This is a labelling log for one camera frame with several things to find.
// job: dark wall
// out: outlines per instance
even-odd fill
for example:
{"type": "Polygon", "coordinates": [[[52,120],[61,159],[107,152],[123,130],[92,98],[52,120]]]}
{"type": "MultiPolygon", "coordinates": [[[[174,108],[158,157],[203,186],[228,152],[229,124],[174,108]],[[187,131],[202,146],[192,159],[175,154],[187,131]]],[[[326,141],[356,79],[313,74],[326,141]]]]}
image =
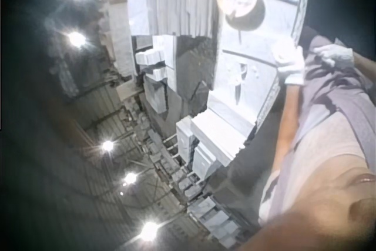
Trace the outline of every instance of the dark wall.
{"type": "Polygon", "coordinates": [[[137,234],[84,160],[48,69],[43,20],[59,0],[2,0],[2,250],[113,250],[137,234]]]}

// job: white stone slab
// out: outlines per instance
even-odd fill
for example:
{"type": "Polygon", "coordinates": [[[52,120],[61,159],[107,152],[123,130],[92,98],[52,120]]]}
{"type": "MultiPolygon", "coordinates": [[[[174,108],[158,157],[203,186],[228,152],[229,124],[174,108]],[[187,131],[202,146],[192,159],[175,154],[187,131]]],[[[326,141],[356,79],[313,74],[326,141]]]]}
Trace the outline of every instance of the white stone slab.
{"type": "Polygon", "coordinates": [[[124,101],[140,93],[142,88],[138,88],[134,81],[127,81],[116,87],[116,91],[120,101],[124,101]]]}
{"type": "Polygon", "coordinates": [[[163,36],[164,62],[166,66],[175,69],[176,37],[173,35],[163,36]]]}
{"type": "Polygon", "coordinates": [[[247,111],[242,111],[239,109],[240,107],[226,103],[221,99],[221,92],[216,91],[209,92],[207,107],[231,124],[244,138],[248,138],[256,122],[257,117],[255,115],[247,116],[247,111]]]}
{"type": "Polygon", "coordinates": [[[109,6],[109,21],[117,69],[124,77],[133,75],[135,58],[125,2],[109,6]]]}
{"type": "Polygon", "coordinates": [[[153,83],[151,79],[144,76],[145,97],[151,107],[158,113],[167,111],[165,85],[161,82],[153,83]]]}
{"type": "Polygon", "coordinates": [[[153,81],[159,82],[162,79],[167,78],[166,67],[152,69],[152,73],[146,73],[146,76],[153,81]]]}
{"type": "Polygon", "coordinates": [[[190,130],[192,118],[186,116],[176,123],[177,147],[180,157],[186,163],[190,163],[195,137],[190,130]]]}
{"type": "Polygon", "coordinates": [[[175,70],[169,67],[166,67],[166,75],[167,75],[167,85],[169,86],[170,89],[177,92],[175,70]]]}
{"type": "Polygon", "coordinates": [[[242,56],[221,53],[212,94],[224,103],[215,103],[213,97],[210,97],[209,107],[243,135],[247,135],[269,95],[276,76],[277,71],[273,66],[242,56]],[[237,72],[242,69],[245,70],[243,77],[239,74],[241,71],[237,72]],[[240,84],[238,103],[234,83],[237,78],[244,78],[240,84]]]}
{"type": "Polygon", "coordinates": [[[244,148],[244,136],[211,109],[192,119],[191,130],[223,166],[228,166],[239,150],[244,148]]]}
{"type": "Polygon", "coordinates": [[[207,179],[221,165],[217,158],[200,142],[194,150],[192,165],[192,171],[194,171],[200,180],[207,179]]]}
{"type": "Polygon", "coordinates": [[[208,221],[204,222],[204,226],[211,232],[212,230],[217,229],[222,223],[224,223],[229,216],[226,215],[223,211],[218,211],[213,217],[208,221]]]}

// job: stack of white bricks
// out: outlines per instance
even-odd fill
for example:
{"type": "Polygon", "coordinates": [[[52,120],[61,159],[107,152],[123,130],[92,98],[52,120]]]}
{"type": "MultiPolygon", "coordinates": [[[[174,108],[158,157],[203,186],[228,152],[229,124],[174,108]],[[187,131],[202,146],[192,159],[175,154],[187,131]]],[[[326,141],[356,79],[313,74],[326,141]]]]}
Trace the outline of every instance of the stack of white bricks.
{"type": "Polygon", "coordinates": [[[132,35],[212,37],[215,0],[128,0],[132,35]]]}
{"type": "Polygon", "coordinates": [[[154,82],[147,76],[144,76],[143,87],[145,97],[151,107],[161,114],[167,111],[165,85],[161,82],[154,82]]]}
{"type": "Polygon", "coordinates": [[[190,130],[192,118],[186,116],[176,123],[177,148],[180,157],[186,162],[192,161],[195,137],[190,130]]]}
{"type": "Polygon", "coordinates": [[[136,62],[138,65],[155,65],[165,60],[165,53],[161,49],[152,48],[144,52],[136,53],[136,62]]]}

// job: overhead light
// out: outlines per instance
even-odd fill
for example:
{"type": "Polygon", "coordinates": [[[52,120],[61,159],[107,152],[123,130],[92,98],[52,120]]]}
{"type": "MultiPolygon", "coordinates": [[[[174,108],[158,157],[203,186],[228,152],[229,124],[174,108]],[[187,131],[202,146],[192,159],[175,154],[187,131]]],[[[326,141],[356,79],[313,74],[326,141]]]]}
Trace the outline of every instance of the overhead light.
{"type": "Polygon", "coordinates": [[[71,32],[69,35],[69,40],[72,45],[75,47],[80,48],[82,45],[86,43],[86,38],[80,34],[79,32],[71,32]]]}
{"type": "Polygon", "coordinates": [[[156,223],[146,223],[141,231],[140,238],[144,241],[153,241],[157,236],[158,228],[159,226],[156,223]]]}
{"type": "Polygon", "coordinates": [[[112,151],[112,149],[113,149],[113,142],[109,141],[109,140],[103,142],[102,149],[105,150],[105,151],[107,151],[107,152],[112,151]]]}
{"type": "Polygon", "coordinates": [[[135,183],[137,180],[137,175],[135,173],[128,173],[126,177],[124,178],[124,181],[128,184],[131,185],[135,183]]]}

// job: white block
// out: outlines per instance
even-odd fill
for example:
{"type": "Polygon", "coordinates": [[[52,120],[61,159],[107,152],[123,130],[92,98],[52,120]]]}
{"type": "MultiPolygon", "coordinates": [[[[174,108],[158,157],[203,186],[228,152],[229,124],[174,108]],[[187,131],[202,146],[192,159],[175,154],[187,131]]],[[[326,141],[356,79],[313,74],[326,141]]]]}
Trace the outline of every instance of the white block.
{"type": "Polygon", "coordinates": [[[220,92],[210,91],[207,99],[207,107],[227,123],[231,124],[233,128],[247,139],[256,123],[257,117],[248,115],[247,111],[243,111],[241,106],[227,103],[220,94],[220,92]]]}
{"type": "Polygon", "coordinates": [[[175,70],[169,67],[166,67],[166,75],[167,75],[167,85],[169,86],[170,89],[177,92],[175,70]]]}
{"type": "Polygon", "coordinates": [[[191,130],[223,166],[228,166],[239,150],[244,148],[244,136],[211,109],[192,119],[191,130]]]}
{"type": "Polygon", "coordinates": [[[158,113],[167,111],[165,85],[161,82],[155,82],[144,76],[145,97],[151,107],[158,113]]]}
{"type": "Polygon", "coordinates": [[[192,171],[200,178],[207,179],[219,167],[221,163],[201,142],[194,150],[192,171]]]}
{"type": "Polygon", "coordinates": [[[136,95],[142,91],[142,88],[138,88],[134,81],[127,81],[116,87],[117,94],[120,101],[124,101],[136,95]]]}
{"type": "Polygon", "coordinates": [[[193,151],[193,142],[195,140],[195,137],[190,130],[191,119],[190,116],[186,116],[176,123],[177,147],[179,155],[186,163],[191,161],[190,158],[193,151]]]}
{"type": "Polygon", "coordinates": [[[213,93],[251,124],[256,121],[267,100],[276,76],[277,71],[273,66],[222,52],[217,61],[213,93]],[[245,67],[245,73],[237,101],[234,80],[241,76],[241,72],[237,71],[241,70],[241,65],[245,67]]]}
{"type": "Polygon", "coordinates": [[[159,82],[167,77],[166,67],[152,69],[152,72],[153,73],[146,73],[146,76],[156,82],[159,82]]]}
{"type": "Polygon", "coordinates": [[[164,35],[163,44],[164,62],[166,66],[175,69],[176,37],[172,35],[164,35]]]}

